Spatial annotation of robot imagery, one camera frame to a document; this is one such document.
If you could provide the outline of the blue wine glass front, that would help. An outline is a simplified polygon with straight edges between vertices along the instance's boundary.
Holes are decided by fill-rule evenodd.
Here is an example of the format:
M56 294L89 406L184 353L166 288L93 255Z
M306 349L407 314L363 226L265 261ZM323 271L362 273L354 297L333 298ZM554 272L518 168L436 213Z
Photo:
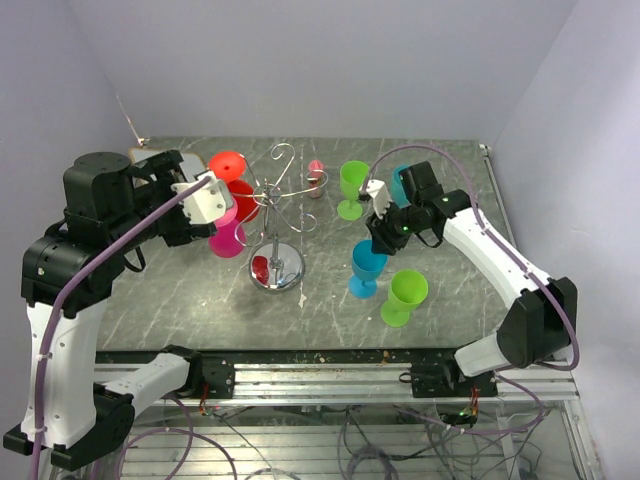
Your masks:
M367 299L376 294L377 279L386 267L388 257L385 254L374 253L371 239L357 243L352 251L352 273L349 282L349 292L356 298Z

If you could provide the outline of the red wine glass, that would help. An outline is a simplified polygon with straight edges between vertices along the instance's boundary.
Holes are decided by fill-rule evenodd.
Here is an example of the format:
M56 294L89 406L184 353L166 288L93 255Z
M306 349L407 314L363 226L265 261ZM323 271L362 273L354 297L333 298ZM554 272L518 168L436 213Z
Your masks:
M222 151L209 160L208 168L226 183L237 207L235 219L252 221L258 214L258 204L252 196L254 188L241 179L247 168L245 157L235 151Z

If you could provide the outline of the magenta wine glass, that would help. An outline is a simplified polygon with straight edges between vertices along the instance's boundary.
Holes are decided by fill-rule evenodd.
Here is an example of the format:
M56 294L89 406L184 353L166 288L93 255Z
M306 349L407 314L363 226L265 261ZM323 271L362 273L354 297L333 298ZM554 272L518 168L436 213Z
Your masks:
M220 258L233 258L244 250L244 230L237 219L238 207L234 205L215 221L216 233L209 238L210 250Z

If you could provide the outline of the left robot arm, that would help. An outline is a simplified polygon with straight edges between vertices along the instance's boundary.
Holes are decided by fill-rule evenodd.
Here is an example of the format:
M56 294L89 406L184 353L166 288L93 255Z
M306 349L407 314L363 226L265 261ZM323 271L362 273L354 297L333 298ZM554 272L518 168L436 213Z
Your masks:
M130 252L161 238L170 247L216 234L233 207L224 181L183 174L181 154L168 150L140 162L112 152L80 156L63 176L62 220L25 252L21 294L32 355L26 413L3 437L6 449L53 466L79 470L117 450L136 417L168 395L192 397L203 387L199 353L162 349L117 380L95 380L100 324L114 281Z

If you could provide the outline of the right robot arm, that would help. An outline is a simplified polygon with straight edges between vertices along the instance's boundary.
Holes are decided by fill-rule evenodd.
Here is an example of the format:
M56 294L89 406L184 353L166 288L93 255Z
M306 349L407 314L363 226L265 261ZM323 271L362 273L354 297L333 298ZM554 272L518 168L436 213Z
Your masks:
M374 209L366 221L373 252L393 256L410 237L430 231L439 243L452 245L475 265L507 309L493 333L458 348L455 362L442 369L440 380L448 393L465 394L480 374L525 368L566 347L578 347L577 288L571 280L554 279L529 262L465 191L445 191L429 162L405 168L399 177L406 207L392 200L384 182L367 179L362 184L360 196Z

